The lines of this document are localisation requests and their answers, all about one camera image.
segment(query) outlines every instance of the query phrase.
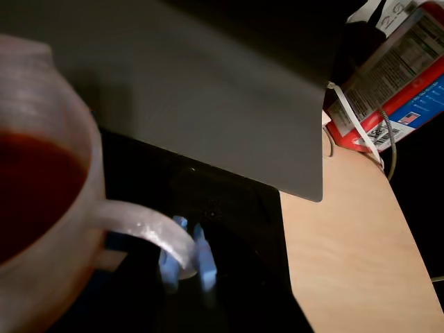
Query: tea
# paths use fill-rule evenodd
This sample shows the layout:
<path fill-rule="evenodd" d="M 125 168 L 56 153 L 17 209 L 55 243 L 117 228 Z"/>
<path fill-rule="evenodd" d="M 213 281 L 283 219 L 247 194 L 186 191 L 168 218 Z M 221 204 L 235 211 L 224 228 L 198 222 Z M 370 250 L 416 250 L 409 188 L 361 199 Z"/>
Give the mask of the tea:
<path fill-rule="evenodd" d="M 63 148 L 28 135 L 0 133 L 0 264 L 57 222 L 86 176 Z"/>

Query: box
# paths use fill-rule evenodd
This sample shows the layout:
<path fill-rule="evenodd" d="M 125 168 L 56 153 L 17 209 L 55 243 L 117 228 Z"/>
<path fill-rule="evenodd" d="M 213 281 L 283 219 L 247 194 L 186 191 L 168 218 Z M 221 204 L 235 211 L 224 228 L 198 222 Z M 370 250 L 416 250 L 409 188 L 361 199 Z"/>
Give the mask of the box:
<path fill-rule="evenodd" d="M 443 8 L 416 8 L 341 89 L 379 152 L 390 146 L 381 105 L 397 142 L 444 111 Z M 370 151 L 338 100 L 327 113 L 339 146 Z"/>

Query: mug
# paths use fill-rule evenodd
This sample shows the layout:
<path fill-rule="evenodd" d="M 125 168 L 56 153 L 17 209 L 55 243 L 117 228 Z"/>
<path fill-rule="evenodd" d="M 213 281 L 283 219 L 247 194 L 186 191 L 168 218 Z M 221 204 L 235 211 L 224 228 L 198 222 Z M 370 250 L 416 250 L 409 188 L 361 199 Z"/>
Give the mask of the mug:
<path fill-rule="evenodd" d="M 0 35 L 0 132 L 49 140 L 87 169 L 83 188 L 62 218 L 0 265 L 0 332 L 42 332 L 63 314 L 89 280 L 105 230 L 151 241 L 189 267 L 194 241 L 172 219 L 105 199 L 99 130 L 56 71 L 49 46 Z"/>

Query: gray cable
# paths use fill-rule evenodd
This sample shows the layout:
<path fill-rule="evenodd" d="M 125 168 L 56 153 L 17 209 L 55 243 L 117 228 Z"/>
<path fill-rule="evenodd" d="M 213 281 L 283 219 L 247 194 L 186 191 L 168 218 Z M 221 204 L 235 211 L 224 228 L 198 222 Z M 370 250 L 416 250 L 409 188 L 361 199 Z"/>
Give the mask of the gray cable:
<path fill-rule="evenodd" d="M 322 127 L 322 129 L 324 130 L 325 134 L 328 137 L 328 141 L 330 141 L 330 155 L 328 155 L 328 157 L 333 157 L 334 154 L 334 142 L 333 142 L 333 138 L 330 135 L 330 133 L 328 133 L 328 130 L 325 128 L 325 126 Z"/>
<path fill-rule="evenodd" d="M 398 158 L 398 154 L 396 151 L 395 136 L 393 134 L 393 130 L 391 127 L 391 122 L 389 120 L 389 116 L 387 115 L 387 112 L 382 105 L 379 107 L 379 111 L 381 112 L 382 117 L 384 118 L 384 121 L 386 122 L 387 130 L 388 130 L 388 137 L 390 138 L 391 165 L 390 165 L 390 171 L 388 172 L 388 175 L 387 175 L 387 179 L 388 179 L 388 181 L 390 181 L 391 178 L 393 177 L 393 174 L 395 173 L 396 160 Z"/>

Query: wooden desk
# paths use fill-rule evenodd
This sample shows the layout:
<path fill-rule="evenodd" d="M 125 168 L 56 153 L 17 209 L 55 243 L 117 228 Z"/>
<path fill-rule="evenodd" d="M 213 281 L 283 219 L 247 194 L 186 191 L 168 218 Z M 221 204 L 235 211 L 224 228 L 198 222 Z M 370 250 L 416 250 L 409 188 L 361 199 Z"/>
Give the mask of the wooden desk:
<path fill-rule="evenodd" d="M 444 332 L 438 298 L 384 174 L 339 147 L 323 168 L 322 202 L 280 194 L 293 293 L 313 329 Z"/>

